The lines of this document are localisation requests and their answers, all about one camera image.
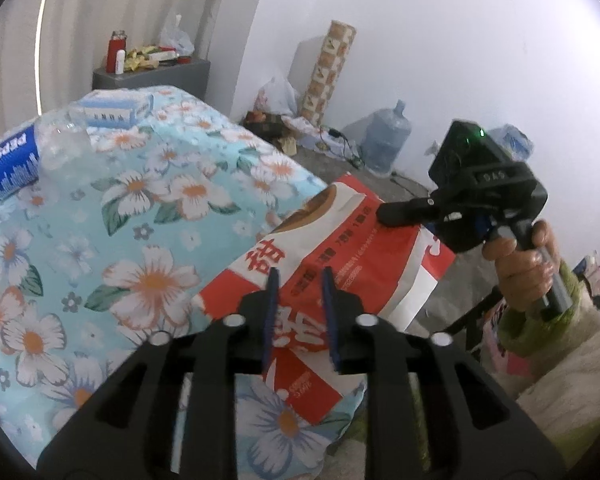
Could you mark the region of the green sleeve forearm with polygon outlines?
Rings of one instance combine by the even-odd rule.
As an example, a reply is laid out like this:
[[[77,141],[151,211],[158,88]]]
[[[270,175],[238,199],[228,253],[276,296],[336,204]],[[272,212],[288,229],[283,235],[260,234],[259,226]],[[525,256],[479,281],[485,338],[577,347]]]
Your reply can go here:
[[[565,264],[560,277],[571,309],[545,322],[508,308],[498,339],[529,367],[531,384],[517,403],[572,468],[600,436],[600,309]]]

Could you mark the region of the person right hand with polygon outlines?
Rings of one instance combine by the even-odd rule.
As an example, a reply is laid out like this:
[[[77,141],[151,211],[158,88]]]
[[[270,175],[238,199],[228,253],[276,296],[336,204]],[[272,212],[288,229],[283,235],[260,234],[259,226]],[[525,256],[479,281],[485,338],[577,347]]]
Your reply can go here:
[[[531,309],[552,288],[553,275],[562,262],[549,223],[535,222],[532,240],[533,250],[520,250],[516,240],[506,237],[494,238],[482,248],[483,257],[494,263],[500,292],[518,312]]]

